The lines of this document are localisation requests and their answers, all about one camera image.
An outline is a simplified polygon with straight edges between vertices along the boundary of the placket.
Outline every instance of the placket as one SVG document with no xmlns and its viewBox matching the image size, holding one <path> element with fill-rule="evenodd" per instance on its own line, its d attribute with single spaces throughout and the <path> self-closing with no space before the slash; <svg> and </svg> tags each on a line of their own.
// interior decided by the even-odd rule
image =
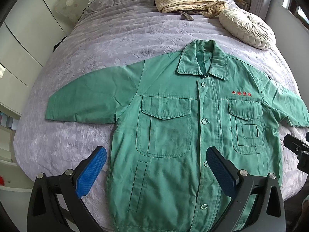
<svg viewBox="0 0 309 232">
<path fill-rule="evenodd" d="M 218 99 L 213 77 L 197 81 L 200 104 L 200 185 L 190 232 L 207 232 L 214 223 L 221 189 L 206 161 L 206 150 L 221 150 Z"/>
</svg>

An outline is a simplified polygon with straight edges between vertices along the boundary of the pocket flap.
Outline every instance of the pocket flap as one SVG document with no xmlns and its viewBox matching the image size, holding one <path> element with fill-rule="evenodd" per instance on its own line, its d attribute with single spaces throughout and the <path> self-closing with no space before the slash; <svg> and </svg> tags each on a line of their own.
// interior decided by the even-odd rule
<svg viewBox="0 0 309 232">
<path fill-rule="evenodd" d="M 171 119 L 188 115 L 191 111 L 189 99 L 143 96 L 142 112 L 159 119 Z"/>
<path fill-rule="evenodd" d="M 245 100 L 229 100 L 230 114 L 245 120 L 253 120 L 263 115 L 260 102 Z"/>
</svg>

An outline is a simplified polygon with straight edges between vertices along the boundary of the jacket sleeve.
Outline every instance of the jacket sleeve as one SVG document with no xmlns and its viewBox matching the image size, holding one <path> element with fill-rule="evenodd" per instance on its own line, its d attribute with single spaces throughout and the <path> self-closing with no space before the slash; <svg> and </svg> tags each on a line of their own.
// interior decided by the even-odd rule
<svg viewBox="0 0 309 232">
<path fill-rule="evenodd" d="M 307 107 L 296 93 L 270 78 L 267 79 L 262 93 L 278 122 L 286 119 L 290 126 L 309 126 Z"/>
<path fill-rule="evenodd" d="M 87 73 L 54 93 L 46 119 L 82 123 L 115 123 L 134 98 L 144 61 Z"/>
</svg>

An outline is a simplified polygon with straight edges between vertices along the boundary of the cable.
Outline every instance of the cable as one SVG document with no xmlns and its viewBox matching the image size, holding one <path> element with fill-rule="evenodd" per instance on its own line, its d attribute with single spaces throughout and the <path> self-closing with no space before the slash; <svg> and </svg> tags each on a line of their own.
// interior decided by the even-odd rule
<svg viewBox="0 0 309 232">
<path fill-rule="evenodd" d="M 77 22 L 81 19 L 82 15 L 84 14 L 85 9 L 87 9 L 87 8 L 89 8 L 89 7 L 90 7 L 90 5 L 89 5 L 88 7 L 86 7 L 86 8 L 84 8 L 84 10 L 82 11 L 82 14 L 81 14 L 81 16 L 79 17 L 79 19 L 77 20 Z"/>
</svg>

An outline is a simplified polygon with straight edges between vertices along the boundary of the blue gripper pad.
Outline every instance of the blue gripper pad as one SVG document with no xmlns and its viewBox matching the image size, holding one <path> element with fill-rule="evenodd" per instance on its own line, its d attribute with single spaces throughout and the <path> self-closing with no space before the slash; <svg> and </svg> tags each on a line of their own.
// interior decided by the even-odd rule
<svg viewBox="0 0 309 232">
<path fill-rule="evenodd" d="M 106 158 L 106 150 L 102 147 L 80 174 L 76 180 L 76 193 L 79 198 L 89 193 L 95 179 L 106 162 Z"/>
<path fill-rule="evenodd" d="M 206 151 L 206 160 L 207 163 L 216 177 L 220 187 L 222 188 L 226 196 L 231 197 L 232 199 L 236 197 L 236 182 L 233 177 L 229 174 L 228 170 L 221 163 L 220 159 L 217 157 L 212 148 L 208 148 Z"/>
</svg>

